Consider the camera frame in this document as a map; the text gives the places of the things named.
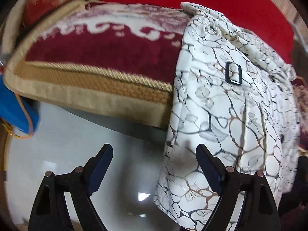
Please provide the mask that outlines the white black patterned coat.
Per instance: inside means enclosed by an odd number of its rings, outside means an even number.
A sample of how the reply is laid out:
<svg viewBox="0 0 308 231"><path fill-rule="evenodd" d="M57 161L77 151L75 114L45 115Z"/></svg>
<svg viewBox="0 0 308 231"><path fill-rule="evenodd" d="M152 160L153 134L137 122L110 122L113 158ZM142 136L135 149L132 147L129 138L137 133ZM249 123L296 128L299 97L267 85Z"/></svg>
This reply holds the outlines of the white black patterned coat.
<svg viewBox="0 0 308 231"><path fill-rule="evenodd" d="M187 230L201 230L218 202L198 165L204 144L224 165L261 171L279 203L295 180L299 112L295 70L258 35L202 5L191 15L177 61L155 205Z"/></svg>

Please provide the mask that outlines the floral plush seat blanket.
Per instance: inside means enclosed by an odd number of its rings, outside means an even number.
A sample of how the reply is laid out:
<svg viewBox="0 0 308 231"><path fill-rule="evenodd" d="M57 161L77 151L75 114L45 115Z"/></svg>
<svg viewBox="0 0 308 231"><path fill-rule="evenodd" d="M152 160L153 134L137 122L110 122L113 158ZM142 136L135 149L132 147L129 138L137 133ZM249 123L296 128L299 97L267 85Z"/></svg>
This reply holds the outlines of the floral plush seat blanket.
<svg viewBox="0 0 308 231"><path fill-rule="evenodd" d="M164 129L189 20L154 5L69 2L10 49L4 84L29 99Z"/></svg>

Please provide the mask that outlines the blue yellow toy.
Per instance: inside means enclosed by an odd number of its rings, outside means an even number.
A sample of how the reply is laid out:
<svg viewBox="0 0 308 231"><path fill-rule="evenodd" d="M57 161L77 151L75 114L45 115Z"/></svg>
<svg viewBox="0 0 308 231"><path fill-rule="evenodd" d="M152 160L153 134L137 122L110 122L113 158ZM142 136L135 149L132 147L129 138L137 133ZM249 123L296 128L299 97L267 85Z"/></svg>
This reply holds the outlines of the blue yellow toy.
<svg viewBox="0 0 308 231"><path fill-rule="evenodd" d="M15 138L26 139L37 130L38 112L4 85L1 74L1 120L7 133Z"/></svg>

